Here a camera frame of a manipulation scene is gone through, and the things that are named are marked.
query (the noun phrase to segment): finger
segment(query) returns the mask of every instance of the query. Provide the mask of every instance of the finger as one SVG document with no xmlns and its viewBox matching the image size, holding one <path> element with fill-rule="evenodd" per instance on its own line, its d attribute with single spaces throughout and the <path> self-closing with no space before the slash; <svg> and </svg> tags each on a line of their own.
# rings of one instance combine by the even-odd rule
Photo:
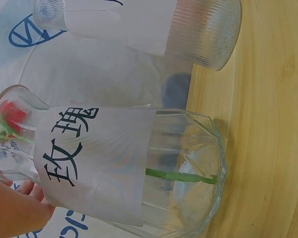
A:
<svg viewBox="0 0 298 238">
<path fill-rule="evenodd" d="M 52 206 L 46 198 L 43 198 L 42 202 L 41 202 L 42 205 L 44 205 L 48 210 L 49 210 L 49 216 L 50 216 L 50 219 L 55 211 L 55 207 Z"/>
<path fill-rule="evenodd" d="M 38 200 L 39 202 L 45 197 L 42 188 L 35 184 L 32 191 L 30 192 L 29 196 L 33 197 L 34 199 Z"/>
<path fill-rule="evenodd" d="M 18 192 L 22 194 L 29 195 L 32 189 L 34 188 L 35 183 L 31 181 L 24 181 L 19 188 L 17 189 Z"/>
<path fill-rule="evenodd" d="M 7 185 L 8 187 L 11 187 L 13 184 L 13 181 L 1 181 L 3 184 Z"/>
</svg>

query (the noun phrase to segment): hand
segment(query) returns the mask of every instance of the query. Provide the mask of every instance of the hand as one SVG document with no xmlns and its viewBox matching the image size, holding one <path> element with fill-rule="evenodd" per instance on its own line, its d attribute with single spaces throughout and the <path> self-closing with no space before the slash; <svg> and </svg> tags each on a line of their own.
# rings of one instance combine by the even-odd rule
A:
<svg viewBox="0 0 298 238">
<path fill-rule="evenodd" d="M 0 182 L 0 238 L 11 238 L 42 229 L 55 207 L 44 197 L 42 188 L 25 181 L 15 191 L 12 182 Z"/>
</svg>

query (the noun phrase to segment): chinese characters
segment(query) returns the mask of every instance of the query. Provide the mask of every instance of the chinese characters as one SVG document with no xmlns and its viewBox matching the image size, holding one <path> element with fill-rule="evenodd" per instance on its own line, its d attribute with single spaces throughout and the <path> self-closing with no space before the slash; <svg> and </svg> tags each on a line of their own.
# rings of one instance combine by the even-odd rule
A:
<svg viewBox="0 0 298 238">
<path fill-rule="evenodd" d="M 75 133 L 75 137 L 81 136 L 82 130 L 89 131 L 89 120 L 96 118 L 99 112 L 98 108 L 68 108 L 64 112 L 60 112 L 61 119 L 56 122 L 51 130 L 51 133 L 60 132 L 63 134 L 66 131 Z M 78 170 L 75 163 L 75 157 L 82 151 L 83 145 L 78 143 L 76 148 L 73 148 L 73 153 L 67 151 L 57 145 L 56 138 L 51 141 L 51 152 L 45 153 L 43 158 L 47 160 L 44 168 L 50 180 L 56 178 L 58 182 L 67 180 L 72 187 L 75 187 L 73 180 L 78 180 Z"/>
<path fill-rule="evenodd" d="M 121 3 L 121 2 L 120 2 L 120 1 L 118 1 L 118 0 L 104 0 L 104 1 L 113 1 L 113 2 L 116 2 L 116 3 L 120 4 L 121 6 L 123 6 L 123 5 L 124 5 L 123 3 Z"/>
<path fill-rule="evenodd" d="M 56 177 L 59 182 L 60 182 L 60 179 L 68 180 L 70 182 L 70 184 L 72 185 L 72 187 L 74 187 L 75 185 L 71 181 L 70 176 L 69 176 L 69 167 L 66 166 L 66 175 L 60 175 L 58 173 L 58 170 L 62 170 L 62 167 L 60 166 L 60 164 L 58 164 L 58 162 L 60 162 L 60 161 L 70 161 L 72 166 L 73 166 L 74 173 L 75 173 L 75 179 L 77 180 L 78 179 L 78 170 L 76 168 L 74 157 L 77 156 L 80 153 L 80 151 L 83 149 L 82 144 L 79 143 L 79 145 L 76 148 L 75 152 L 73 154 L 70 154 L 69 152 L 67 152 L 64 149 L 62 149 L 62 148 L 58 147 L 57 145 L 55 145 L 55 139 L 53 139 L 51 141 L 51 143 L 52 143 L 51 155 L 49 156 L 46 153 L 43 155 L 44 159 L 48 160 L 49 162 L 51 162 L 52 164 L 55 165 L 54 173 L 50 172 L 48 170 L 48 163 L 45 164 L 45 166 L 44 166 L 49 179 L 51 180 L 51 176 L 52 176 L 52 177 Z M 62 153 L 64 155 L 64 157 L 63 158 L 55 158 L 54 157 L 54 151 L 55 150 Z"/>
<path fill-rule="evenodd" d="M 78 138 L 81 135 L 81 127 L 82 127 L 81 123 L 84 124 L 85 130 L 86 132 L 88 132 L 89 125 L 86 119 L 95 119 L 98 112 L 99 112 L 98 108 L 90 108 L 87 110 L 83 110 L 83 108 L 68 108 L 68 110 L 66 110 L 64 113 L 63 112 L 59 113 L 59 115 L 61 116 L 61 119 L 56 122 L 51 132 L 53 132 L 54 129 L 56 128 L 62 129 L 62 133 L 64 133 L 66 130 L 71 130 L 76 132 L 76 138 Z"/>
</svg>

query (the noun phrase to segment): ribbed glass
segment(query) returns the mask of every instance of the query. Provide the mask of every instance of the ribbed glass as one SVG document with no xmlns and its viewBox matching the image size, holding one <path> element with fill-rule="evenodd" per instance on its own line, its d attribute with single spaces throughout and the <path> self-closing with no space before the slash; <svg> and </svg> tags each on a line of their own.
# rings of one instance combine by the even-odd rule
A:
<svg viewBox="0 0 298 238">
<path fill-rule="evenodd" d="M 65 0 L 36 0 L 35 22 L 43 29 L 67 30 Z M 240 31 L 240 0 L 178 0 L 166 55 L 220 70 L 232 54 Z"/>
</svg>

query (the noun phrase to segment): white cloth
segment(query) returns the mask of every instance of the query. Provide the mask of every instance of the white cloth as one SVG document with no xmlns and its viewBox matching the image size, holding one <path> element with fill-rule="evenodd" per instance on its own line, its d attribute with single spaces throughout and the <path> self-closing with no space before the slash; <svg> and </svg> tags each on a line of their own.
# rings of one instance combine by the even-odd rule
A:
<svg viewBox="0 0 298 238">
<path fill-rule="evenodd" d="M 33 0 L 0 0 L 0 92 L 20 83 L 50 105 L 72 100 L 96 106 L 159 107 L 164 80 L 191 71 L 189 62 L 92 39 L 76 41 L 69 33 L 43 32 L 33 23 L 32 8 Z M 42 231 L 19 236 L 49 237 L 133 236 L 65 209 L 57 209 Z"/>
</svg>

